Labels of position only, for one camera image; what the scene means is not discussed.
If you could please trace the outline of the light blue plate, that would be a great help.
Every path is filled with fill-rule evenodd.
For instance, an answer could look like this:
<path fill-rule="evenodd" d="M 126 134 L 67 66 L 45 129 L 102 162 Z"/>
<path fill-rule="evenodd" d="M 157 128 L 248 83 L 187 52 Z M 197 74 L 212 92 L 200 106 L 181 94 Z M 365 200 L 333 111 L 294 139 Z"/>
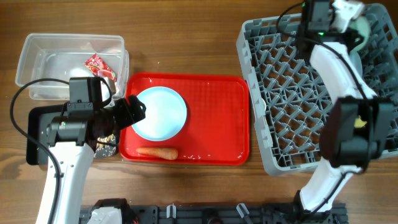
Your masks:
<path fill-rule="evenodd" d="M 140 92 L 137 98 L 146 106 L 146 117 L 132 125 L 138 136 L 149 141 L 165 141 L 184 127 L 187 106 L 175 90 L 155 86 Z"/>

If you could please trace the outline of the red snack wrapper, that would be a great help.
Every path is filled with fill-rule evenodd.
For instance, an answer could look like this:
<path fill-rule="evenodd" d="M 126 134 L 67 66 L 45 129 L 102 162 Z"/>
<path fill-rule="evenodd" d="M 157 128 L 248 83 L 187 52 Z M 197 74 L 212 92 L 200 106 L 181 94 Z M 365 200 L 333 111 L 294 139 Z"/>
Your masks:
<path fill-rule="evenodd" d="M 97 54 L 92 55 L 86 62 L 86 68 L 94 75 L 103 78 L 109 78 L 116 82 L 117 75 L 111 67 Z"/>

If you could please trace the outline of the orange carrot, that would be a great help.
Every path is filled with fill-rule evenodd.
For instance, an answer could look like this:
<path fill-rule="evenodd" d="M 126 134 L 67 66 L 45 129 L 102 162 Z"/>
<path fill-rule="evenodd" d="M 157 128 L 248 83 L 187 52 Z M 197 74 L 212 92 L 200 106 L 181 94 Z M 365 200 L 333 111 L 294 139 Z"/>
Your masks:
<path fill-rule="evenodd" d="M 162 147 L 140 147 L 136 149 L 139 154 L 148 156 L 159 157 L 165 160 L 176 160 L 178 157 L 178 151 L 174 148 L 162 148 Z"/>

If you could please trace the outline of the white napkin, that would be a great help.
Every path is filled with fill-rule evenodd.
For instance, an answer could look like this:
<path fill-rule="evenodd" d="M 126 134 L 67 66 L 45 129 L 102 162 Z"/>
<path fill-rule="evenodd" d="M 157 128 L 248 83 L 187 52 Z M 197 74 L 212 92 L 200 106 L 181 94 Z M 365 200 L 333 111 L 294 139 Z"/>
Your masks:
<path fill-rule="evenodd" d="M 71 78 L 92 77 L 93 74 L 87 68 L 73 68 L 69 72 Z"/>

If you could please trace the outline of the yellow plastic cup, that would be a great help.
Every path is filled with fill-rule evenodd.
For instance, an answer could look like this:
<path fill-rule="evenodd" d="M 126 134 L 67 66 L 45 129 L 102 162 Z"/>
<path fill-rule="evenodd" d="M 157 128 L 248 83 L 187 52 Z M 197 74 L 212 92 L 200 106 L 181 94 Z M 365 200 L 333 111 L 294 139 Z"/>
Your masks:
<path fill-rule="evenodd" d="M 360 116 L 358 116 L 356 119 L 355 119 L 355 121 L 354 121 L 354 127 L 356 128 L 356 129 L 359 129 L 359 128 L 363 128 L 363 127 L 365 127 L 365 125 L 367 125 L 367 121 L 363 121 L 362 119 L 361 119 L 361 117 Z"/>

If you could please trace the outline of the green bowl with food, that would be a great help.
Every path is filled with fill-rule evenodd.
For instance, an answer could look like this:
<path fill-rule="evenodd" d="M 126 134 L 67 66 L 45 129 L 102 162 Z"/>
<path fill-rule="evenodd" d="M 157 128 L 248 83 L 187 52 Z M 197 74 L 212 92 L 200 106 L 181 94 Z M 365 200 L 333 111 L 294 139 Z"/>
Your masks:
<path fill-rule="evenodd" d="M 349 28 L 355 30 L 360 37 L 355 39 L 352 51 L 360 51 L 368 42 L 371 33 L 369 21 L 364 16 L 359 16 L 355 21 L 351 22 Z"/>

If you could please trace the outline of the light blue bowl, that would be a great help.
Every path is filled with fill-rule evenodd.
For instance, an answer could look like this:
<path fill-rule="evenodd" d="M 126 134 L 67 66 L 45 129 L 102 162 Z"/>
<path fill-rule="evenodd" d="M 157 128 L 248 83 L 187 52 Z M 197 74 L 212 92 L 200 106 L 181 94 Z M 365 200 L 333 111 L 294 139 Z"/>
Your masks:
<path fill-rule="evenodd" d="M 358 52 L 351 51 L 349 54 L 349 58 L 351 62 L 353 63 L 355 69 L 357 70 L 358 74 L 362 77 L 363 76 L 363 66 L 362 66 L 362 61 L 361 57 L 359 56 Z"/>

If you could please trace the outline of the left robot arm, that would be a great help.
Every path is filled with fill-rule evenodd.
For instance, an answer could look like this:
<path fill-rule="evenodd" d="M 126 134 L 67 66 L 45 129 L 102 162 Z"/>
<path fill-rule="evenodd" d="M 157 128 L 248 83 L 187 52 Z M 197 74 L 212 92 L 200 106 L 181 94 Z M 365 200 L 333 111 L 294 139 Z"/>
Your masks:
<path fill-rule="evenodd" d="M 101 77 L 71 78 L 70 100 L 47 130 L 47 178 L 37 223 L 77 223 L 86 176 L 98 138 L 143 120 L 144 103 L 134 95 L 102 99 Z"/>

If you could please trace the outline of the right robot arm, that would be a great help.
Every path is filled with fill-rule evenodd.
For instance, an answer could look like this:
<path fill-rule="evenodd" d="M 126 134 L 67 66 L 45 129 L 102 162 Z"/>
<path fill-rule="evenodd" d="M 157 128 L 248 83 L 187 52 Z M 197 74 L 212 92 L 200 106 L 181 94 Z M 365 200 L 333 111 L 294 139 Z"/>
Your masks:
<path fill-rule="evenodd" d="M 381 156 L 393 115 L 391 100 L 377 96 L 350 60 L 368 42 L 370 26 L 358 1 L 304 1 L 295 45 L 319 74 L 332 109 L 319 148 L 321 160 L 298 191 L 297 218 L 323 218 L 353 175 Z"/>

